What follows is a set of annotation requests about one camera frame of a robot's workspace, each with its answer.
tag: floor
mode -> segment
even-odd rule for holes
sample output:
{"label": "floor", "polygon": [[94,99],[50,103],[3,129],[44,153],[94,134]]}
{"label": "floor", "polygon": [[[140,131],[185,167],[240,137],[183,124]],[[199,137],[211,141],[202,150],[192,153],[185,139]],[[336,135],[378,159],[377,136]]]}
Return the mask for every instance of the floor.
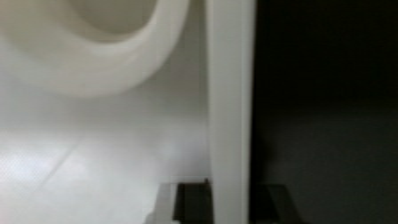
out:
{"label": "floor", "polygon": [[0,223],[140,224],[160,183],[210,176],[202,4],[167,64],[76,100],[0,75]]}

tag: toilet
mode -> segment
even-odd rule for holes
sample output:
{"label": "toilet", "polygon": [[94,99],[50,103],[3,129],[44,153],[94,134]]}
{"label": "toilet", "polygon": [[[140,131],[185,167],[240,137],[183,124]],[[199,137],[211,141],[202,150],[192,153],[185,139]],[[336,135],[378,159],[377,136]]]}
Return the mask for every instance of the toilet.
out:
{"label": "toilet", "polygon": [[190,0],[0,0],[0,69],[46,91],[90,98],[154,74]]}

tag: toilet rim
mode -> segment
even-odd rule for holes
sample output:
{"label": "toilet rim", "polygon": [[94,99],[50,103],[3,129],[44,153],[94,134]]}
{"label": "toilet rim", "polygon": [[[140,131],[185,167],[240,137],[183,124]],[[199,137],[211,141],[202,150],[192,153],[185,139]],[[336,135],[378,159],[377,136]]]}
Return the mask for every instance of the toilet rim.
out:
{"label": "toilet rim", "polygon": [[[190,0],[156,0],[147,24],[130,34],[96,29],[66,1],[50,2],[55,1],[0,0],[0,52],[7,52],[0,55],[2,67],[62,94],[90,96],[121,92],[163,64],[178,42]],[[117,76],[124,82],[112,80]],[[89,87],[92,81],[101,88]]]}

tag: dark background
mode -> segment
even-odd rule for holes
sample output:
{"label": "dark background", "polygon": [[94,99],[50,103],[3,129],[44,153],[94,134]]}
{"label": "dark background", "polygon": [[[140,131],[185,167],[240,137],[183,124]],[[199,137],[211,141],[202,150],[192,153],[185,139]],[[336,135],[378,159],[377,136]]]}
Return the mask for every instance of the dark background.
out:
{"label": "dark background", "polygon": [[313,224],[398,223],[398,1],[257,0],[252,184]]}

